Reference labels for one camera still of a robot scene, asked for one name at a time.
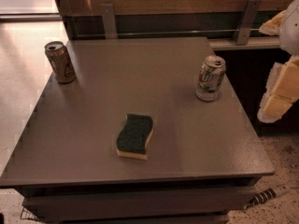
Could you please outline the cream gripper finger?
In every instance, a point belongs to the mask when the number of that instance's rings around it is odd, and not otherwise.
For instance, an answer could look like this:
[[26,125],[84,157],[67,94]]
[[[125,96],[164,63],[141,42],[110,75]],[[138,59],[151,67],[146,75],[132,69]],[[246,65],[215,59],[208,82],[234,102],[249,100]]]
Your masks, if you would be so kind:
[[263,23],[262,26],[259,28],[259,32],[264,35],[279,35],[279,28],[285,13],[286,11],[283,10],[279,12],[271,20]]
[[299,57],[291,56],[284,64],[274,63],[265,87],[257,118],[273,123],[299,100]]

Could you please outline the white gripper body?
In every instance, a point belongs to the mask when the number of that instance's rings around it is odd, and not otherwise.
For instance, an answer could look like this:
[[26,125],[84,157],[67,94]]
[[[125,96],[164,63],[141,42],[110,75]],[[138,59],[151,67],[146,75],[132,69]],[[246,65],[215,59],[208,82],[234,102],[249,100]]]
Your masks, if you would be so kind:
[[283,15],[279,28],[280,48],[299,55],[299,0],[293,0]]

